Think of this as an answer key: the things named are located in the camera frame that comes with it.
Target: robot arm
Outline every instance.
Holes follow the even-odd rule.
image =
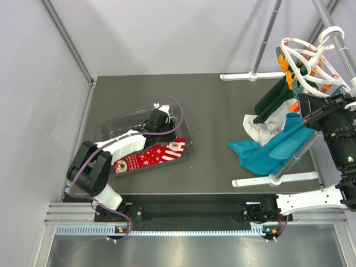
[[[298,99],[304,125],[323,133],[341,180],[320,190],[262,198],[260,215],[266,221],[311,209],[356,211],[356,111],[348,109],[355,98],[347,93],[327,98],[301,93]]]
[[[93,158],[92,165],[85,167],[76,185],[102,205],[117,210],[122,203],[122,197],[107,184],[111,165],[122,157],[152,146],[157,141],[170,142],[175,139],[174,132],[164,134],[174,129],[174,121],[171,120],[169,114],[170,106],[154,104],[154,107],[150,118],[121,136],[94,144],[90,141],[83,142],[67,171],[67,178],[73,181],[79,169],[98,148],[116,140]],[[163,134],[145,135],[145,132]]]

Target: metal frame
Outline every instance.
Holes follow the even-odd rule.
[[[79,69],[82,71],[85,79],[90,83],[94,83],[94,78],[90,75],[87,67],[85,66],[81,56],[78,53],[77,48],[75,47],[73,41],[71,40],[69,34],[67,33],[62,21],[60,20],[55,8],[53,7],[50,0],[40,0],[43,4],[45,10],[47,11],[48,15],[50,16],[53,24],[57,28],[60,36],[62,37],[64,43],[68,47],[69,52],[72,54],[74,60],[77,62]]]
[[[49,0],[41,0],[41,2],[44,4],[46,10],[51,16],[51,19],[55,23],[57,29],[59,30],[61,36],[63,37],[68,49],[70,49],[72,55],[76,59],[80,69],[82,70],[84,76],[87,78],[87,80],[90,83],[93,83],[93,79],[90,76],[89,72],[87,71],[84,63],[80,59],[79,54],[77,53],[72,41],[70,40],[68,34],[66,33],[63,24],[59,20],[53,6],[51,5]],[[275,7],[279,7],[280,5],[280,0],[276,2]],[[322,0],[313,0],[323,22],[325,25],[333,25],[333,21],[330,18],[330,15],[328,15],[325,12],[325,6],[322,2]],[[257,78],[277,78],[277,77],[282,77],[284,74],[283,73],[270,73],[270,74],[258,74],[257,69],[259,65],[259,61],[263,55],[265,44],[268,40],[270,31],[272,29],[275,16],[277,14],[278,9],[274,9],[274,18],[271,18],[268,30],[266,31],[265,38],[263,40],[263,43],[260,48],[260,52],[258,55],[258,60],[256,60],[254,70],[256,71]],[[349,71],[349,74],[352,76],[354,73],[356,73],[356,68],[355,64],[352,61],[352,58],[350,57],[348,50],[346,49],[346,46],[344,46],[344,43],[341,42],[339,36],[337,34],[331,34],[331,38],[333,42],[335,42],[335,46],[340,48],[338,49],[340,56],[343,59],[344,64],[347,66],[347,69]],[[231,78],[227,76],[221,77],[222,80],[240,80],[241,78],[236,78],[233,76],[230,76]],[[95,84],[91,87],[91,90],[88,93],[88,99],[85,104],[85,108],[83,110],[83,116],[82,116],[82,123],[80,127],[78,128],[78,137],[77,137],[77,142],[76,145],[74,146],[73,151],[75,151],[75,147],[80,144],[81,137],[82,137],[82,132],[84,129],[87,113],[88,113],[88,108],[90,106],[91,102],[91,96],[92,96],[92,91],[94,89]],[[47,266],[48,263],[48,258],[50,255],[50,250],[52,247],[53,239],[56,233],[59,233],[57,230],[58,228],[63,229],[63,227],[66,227],[66,229],[71,229],[75,227],[90,227],[90,226],[95,226],[95,227],[100,227],[100,226],[105,226],[105,227],[111,227],[112,225],[109,223],[100,223],[100,222],[94,222],[93,218],[95,216],[95,211],[92,209],[89,203],[55,203],[51,204],[50,208],[48,209],[48,214],[46,216],[45,222],[44,222],[44,229],[43,229],[43,234],[42,234],[42,242],[41,246],[38,248],[38,253],[36,256],[36,259],[34,261],[33,266],[36,267],[45,267]],[[345,213],[340,210],[318,210],[315,212],[300,212],[300,213],[294,213],[294,221],[291,222],[291,224],[304,224],[304,225],[315,225],[315,224],[332,224],[335,227],[335,232],[338,237],[340,247],[342,250],[342,253],[344,255],[345,261],[347,262],[347,266],[355,266],[356,262],[356,245],[355,241],[353,239],[353,236],[350,232],[350,227],[347,222],[347,218],[345,216]],[[259,227],[260,225],[254,225],[251,223],[252,228],[254,229],[253,231],[257,231],[259,234]],[[161,232],[157,233],[142,233],[146,235],[157,235],[157,234],[162,234]],[[163,233],[164,235],[170,235],[172,232],[166,232]],[[203,234],[203,235],[209,235],[209,234],[215,234],[215,233],[185,233],[185,232],[180,232],[180,233],[173,233],[174,235],[180,234],[180,235],[196,235],[196,234]],[[224,235],[228,234],[225,233],[224,231],[218,232],[219,235]]]
[[[339,4],[340,0],[331,0],[328,4],[327,11],[329,11],[329,14],[332,14],[337,5]],[[237,73],[237,74],[221,74],[220,79],[222,81],[240,81],[240,80],[249,80],[251,82],[257,81],[257,79],[274,79],[274,78],[282,78],[285,76],[284,72],[263,72],[263,73],[258,73],[258,67],[260,65],[262,56],[265,52],[265,48],[269,39],[269,36],[271,34],[271,31],[274,26],[274,22],[276,20],[279,7],[281,5],[281,0],[277,0],[274,6],[274,9],[272,11],[272,15],[270,17],[270,21],[268,23],[265,35],[262,40],[262,44],[260,46],[254,67],[252,71],[249,73]],[[317,26],[314,28],[313,33],[309,37],[309,43],[314,43],[315,40],[318,38],[320,32],[322,31],[322,28],[324,26],[323,20],[320,19]]]

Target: plastic bin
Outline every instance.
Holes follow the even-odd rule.
[[[131,113],[128,113],[124,116],[117,117],[117,118],[111,118],[104,120],[100,123],[99,129],[98,129],[98,136],[100,141],[106,141],[108,139],[114,138],[116,136],[122,135],[128,130],[132,129],[135,126],[141,125],[145,120],[147,120],[150,117],[150,114],[154,110],[154,108],[145,108],[143,110],[137,110]],[[177,124],[180,121],[181,118],[181,113],[179,106],[177,104],[170,104],[170,117],[171,119],[175,120],[175,124]],[[132,170],[132,171],[126,171],[122,172],[120,174],[117,174],[114,172],[113,167],[111,168],[110,171],[110,177],[115,177],[115,176],[122,176],[122,175],[127,175],[131,174],[133,172],[138,172],[138,171],[143,171],[143,170],[148,170],[156,167],[160,167],[162,165],[166,164],[174,164],[183,160],[188,160],[192,157],[194,154],[194,146],[193,146],[193,138],[191,134],[191,129],[189,126],[189,123],[187,121],[186,116],[183,118],[183,122],[180,125],[180,127],[175,131],[176,137],[183,137],[185,139],[185,147],[184,151],[182,153],[182,156],[178,159],[172,160],[172,161],[166,161],[162,162],[159,164],[151,165],[148,167],[142,167],[140,169]],[[162,144],[164,146],[167,145],[167,143],[157,143],[157,144]]]

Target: metal floor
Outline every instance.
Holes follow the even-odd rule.
[[[67,257],[92,237],[56,237],[58,255]],[[260,237],[131,237],[114,245],[96,240],[68,260],[50,258],[48,267],[345,267],[332,226],[286,228],[277,243]]]

